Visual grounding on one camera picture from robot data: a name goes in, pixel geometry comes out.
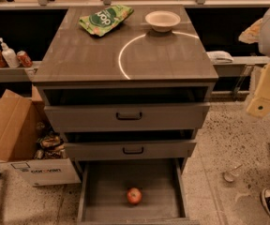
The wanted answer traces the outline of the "red apple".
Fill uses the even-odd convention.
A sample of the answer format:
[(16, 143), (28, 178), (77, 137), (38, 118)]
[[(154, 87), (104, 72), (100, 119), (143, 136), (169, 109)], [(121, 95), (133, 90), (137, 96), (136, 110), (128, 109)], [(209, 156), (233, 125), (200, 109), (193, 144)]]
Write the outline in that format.
[(127, 191), (127, 201), (130, 204), (136, 205), (139, 204), (142, 200), (142, 193), (141, 191), (136, 188), (136, 187), (132, 187)]

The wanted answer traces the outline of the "top grey drawer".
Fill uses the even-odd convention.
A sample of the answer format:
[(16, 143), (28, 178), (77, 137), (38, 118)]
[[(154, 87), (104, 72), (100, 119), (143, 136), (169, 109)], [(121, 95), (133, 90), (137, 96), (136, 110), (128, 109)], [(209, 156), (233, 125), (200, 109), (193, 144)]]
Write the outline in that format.
[(201, 128), (209, 103), (46, 106), (58, 132)]

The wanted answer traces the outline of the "grey drawer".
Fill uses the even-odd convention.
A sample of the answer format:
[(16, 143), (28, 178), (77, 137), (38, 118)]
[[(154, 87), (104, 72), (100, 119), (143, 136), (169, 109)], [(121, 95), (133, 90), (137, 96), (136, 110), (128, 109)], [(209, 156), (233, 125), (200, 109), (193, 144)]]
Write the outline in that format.
[(196, 143), (189, 141), (81, 142), (66, 143), (67, 156), (74, 160), (188, 158)]
[(201, 128), (209, 103), (46, 106), (58, 132)]
[(178, 160), (84, 166), (77, 225), (200, 225), (188, 216)]

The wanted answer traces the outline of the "grey drawer cabinet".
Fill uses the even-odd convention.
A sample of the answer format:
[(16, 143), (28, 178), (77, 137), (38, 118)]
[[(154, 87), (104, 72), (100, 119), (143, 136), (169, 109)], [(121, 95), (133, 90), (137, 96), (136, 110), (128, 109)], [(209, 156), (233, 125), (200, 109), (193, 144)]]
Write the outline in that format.
[[(45, 107), (209, 103), (218, 75), (185, 9), (169, 10), (181, 18), (169, 32), (146, 22), (154, 7), (136, 6), (118, 27), (96, 37), (78, 23), (94, 8), (70, 8), (33, 80)], [(66, 144), (195, 142), (198, 130), (55, 131)]]

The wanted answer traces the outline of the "middle grey drawer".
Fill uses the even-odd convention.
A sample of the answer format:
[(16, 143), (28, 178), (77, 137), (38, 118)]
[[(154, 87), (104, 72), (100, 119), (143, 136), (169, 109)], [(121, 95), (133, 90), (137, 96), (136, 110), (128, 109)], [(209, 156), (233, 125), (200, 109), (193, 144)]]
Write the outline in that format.
[(81, 142), (66, 143), (67, 156), (74, 160), (188, 158), (196, 143), (189, 141)]

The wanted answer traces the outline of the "bottom grey drawer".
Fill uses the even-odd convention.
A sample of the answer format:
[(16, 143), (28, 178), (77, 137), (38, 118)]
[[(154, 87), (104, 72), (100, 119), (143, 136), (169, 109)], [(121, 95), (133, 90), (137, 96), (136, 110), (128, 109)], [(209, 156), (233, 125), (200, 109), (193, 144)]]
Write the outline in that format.
[(178, 160), (84, 166), (77, 225), (200, 225), (188, 216)]

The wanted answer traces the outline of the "folded white cloth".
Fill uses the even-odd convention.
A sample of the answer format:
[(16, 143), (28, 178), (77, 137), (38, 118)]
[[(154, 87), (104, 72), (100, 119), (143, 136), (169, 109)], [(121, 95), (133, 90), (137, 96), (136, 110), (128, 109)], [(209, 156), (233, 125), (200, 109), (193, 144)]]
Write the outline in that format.
[(207, 52), (209, 59), (215, 63), (231, 63), (233, 61), (232, 56), (228, 52), (224, 51), (211, 51)]

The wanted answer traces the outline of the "white paper bowl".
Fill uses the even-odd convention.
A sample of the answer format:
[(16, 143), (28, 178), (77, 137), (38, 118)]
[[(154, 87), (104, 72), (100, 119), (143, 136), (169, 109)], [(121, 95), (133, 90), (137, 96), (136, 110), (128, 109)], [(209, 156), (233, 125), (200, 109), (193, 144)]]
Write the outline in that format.
[(181, 18), (171, 11), (153, 11), (145, 16), (145, 20), (152, 28), (161, 33), (171, 31), (181, 22)]

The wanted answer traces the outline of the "clear plastic cup on floor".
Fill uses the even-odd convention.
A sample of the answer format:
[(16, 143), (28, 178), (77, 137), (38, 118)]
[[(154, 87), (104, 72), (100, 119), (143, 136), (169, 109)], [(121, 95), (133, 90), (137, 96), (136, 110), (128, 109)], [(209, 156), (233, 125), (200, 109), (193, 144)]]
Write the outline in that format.
[(242, 164), (236, 165), (222, 174), (223, 179), (228, 183), (233, 183), (240, 175)]

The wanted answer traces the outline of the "green chip bag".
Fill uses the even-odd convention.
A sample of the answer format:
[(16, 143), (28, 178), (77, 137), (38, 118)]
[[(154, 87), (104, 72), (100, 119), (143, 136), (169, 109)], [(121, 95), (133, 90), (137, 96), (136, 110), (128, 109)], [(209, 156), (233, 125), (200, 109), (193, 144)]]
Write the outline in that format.
[(79, 19), (79, 25), (90, 35), (103, 37), (126, 20), (134, 9), (124, 5), (106, 7)]

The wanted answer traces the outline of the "snack packets in box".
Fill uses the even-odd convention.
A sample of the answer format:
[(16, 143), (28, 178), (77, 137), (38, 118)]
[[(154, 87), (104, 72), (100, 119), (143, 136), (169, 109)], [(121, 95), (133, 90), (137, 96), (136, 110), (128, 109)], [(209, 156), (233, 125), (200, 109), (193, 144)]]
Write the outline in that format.
[(39, 137), (36, 141), (37, 150), (34, 154), (34, 159), (59, 159), (67, 157), (64, 141), (59, 133), (43, 122), (38, 122), (36, 129), (39, 132)]

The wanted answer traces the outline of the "red soda can right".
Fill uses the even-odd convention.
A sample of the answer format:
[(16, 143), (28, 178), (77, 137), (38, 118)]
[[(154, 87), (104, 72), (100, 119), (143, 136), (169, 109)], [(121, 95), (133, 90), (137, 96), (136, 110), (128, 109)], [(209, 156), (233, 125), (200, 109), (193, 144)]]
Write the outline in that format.
[(30, 68), (31, 66), (33, 66), (33, 62), (29, 57), (29, 55), (27, 54), (27, 52), (25, 51), (17, 52), (17, 58), (25, 68)]

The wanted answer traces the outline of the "white printed cardboard box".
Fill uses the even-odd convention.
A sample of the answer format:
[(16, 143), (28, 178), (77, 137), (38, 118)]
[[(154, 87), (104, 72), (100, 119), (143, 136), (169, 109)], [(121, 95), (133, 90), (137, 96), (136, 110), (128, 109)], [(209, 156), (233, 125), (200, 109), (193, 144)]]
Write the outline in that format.
[(81, 182), (69, 158), (10, 162), (10, 167), (32, 187)]

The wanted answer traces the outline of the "brown cardboard box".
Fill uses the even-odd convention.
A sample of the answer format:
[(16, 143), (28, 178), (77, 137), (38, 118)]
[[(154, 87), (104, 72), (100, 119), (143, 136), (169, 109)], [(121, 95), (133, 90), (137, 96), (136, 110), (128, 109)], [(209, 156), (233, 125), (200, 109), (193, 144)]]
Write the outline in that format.
[(6, 90), (0, 98), (0, 160), (32, 159), (41, 135), (39, 124), (48, 119), (36, 89), (31, 98)]

